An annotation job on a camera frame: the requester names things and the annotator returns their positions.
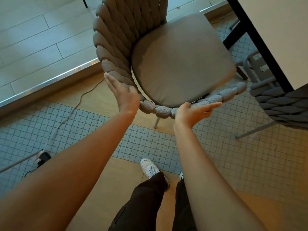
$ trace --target forearm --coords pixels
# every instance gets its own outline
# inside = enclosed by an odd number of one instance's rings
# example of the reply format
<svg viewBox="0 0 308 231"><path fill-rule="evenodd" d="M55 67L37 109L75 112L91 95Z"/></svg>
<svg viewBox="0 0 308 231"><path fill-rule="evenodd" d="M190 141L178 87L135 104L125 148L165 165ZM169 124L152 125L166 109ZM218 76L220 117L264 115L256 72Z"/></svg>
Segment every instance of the forearm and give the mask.
<svg viewBox="0 0 308 231"><path fill-rule="evenodd" d="M2 230L65 230L133 118L118 113L25 178L0 201Z"/></svg>
<svg viewBox="0 0 308 231"><path fill-rule="evenodd" d="M193 131L181 124L174 130L198 230L266 230L211 163Z"/></svg>

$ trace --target hand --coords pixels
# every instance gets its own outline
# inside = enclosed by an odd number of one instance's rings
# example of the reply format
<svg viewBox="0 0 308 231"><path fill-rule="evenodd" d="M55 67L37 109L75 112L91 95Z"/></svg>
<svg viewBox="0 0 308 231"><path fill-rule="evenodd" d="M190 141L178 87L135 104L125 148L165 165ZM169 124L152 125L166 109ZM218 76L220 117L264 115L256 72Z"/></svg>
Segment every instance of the hand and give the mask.
<svg viewBox="0 0 308 231"><path fill-rule="evenodd" d="M222 105L221 102L207 104L202 106L190 107L190 103L182 104L175 114L175 124L181 124L185 127L192 128L197 122L204 118L208 118L214 108Z"/></svg>
<svg viewBox="0 0 308 231"><path fill-rule="evenodd" d="M119 112L133 114L137 113L140 105L140 98L136 88L133 86L127 90L121 83L108 73L104 73L106 83L114 94L118 103Z"/></svg>

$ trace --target chair seat cushion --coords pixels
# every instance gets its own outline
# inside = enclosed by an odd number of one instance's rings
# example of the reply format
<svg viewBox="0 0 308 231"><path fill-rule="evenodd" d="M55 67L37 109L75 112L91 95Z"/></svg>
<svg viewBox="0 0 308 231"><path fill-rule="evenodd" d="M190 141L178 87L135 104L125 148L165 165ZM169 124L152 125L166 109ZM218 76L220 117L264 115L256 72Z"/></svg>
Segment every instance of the chair seat cushion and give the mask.
<svg viewBox="0 0 308 231"><path fill-rule="evenodd" d="M206 17L191 13L141 38L133 48L132 70L156 105L174 108L223 85L236 66Z"/></svg>

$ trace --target pants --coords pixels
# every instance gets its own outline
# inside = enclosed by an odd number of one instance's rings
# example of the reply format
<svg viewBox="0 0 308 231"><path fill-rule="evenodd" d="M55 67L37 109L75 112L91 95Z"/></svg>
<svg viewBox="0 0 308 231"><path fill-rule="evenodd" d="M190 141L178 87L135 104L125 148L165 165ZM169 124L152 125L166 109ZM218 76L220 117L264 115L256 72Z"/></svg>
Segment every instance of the pants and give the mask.
<svg viewBox="0 0 308 231"><path fill-rule="evenodd" d="M119 210L109 231L156 230L156 216L163 200L166 181L162 172L139 184L130 200ZM197 230L182 179L176 186L172 231Z"/></svg>

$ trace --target sneaker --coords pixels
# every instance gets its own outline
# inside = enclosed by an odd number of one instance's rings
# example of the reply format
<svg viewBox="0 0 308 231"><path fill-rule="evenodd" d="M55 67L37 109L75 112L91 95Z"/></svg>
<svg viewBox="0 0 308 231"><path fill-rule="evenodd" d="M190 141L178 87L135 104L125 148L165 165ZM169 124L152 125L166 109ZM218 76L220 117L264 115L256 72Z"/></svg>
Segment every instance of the sneaker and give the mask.
<svg viewBox="0 0 308 231"><path fill-rule="evenodd" d="M152 176L154 176L155 174L159 173L160 170L159 168L154 164L153 161L151 161L150 159L148 158L143 158L141 159L140 161L140 165L141 165L141 168L143 169L143 172L147 175L147 177L150 179ZM168 191L169 188L170 188L170 184L169 184L169 181L168 179L165 177L165 180L166 180L166 183L167 183L167 188L165 191Z"/></svg>

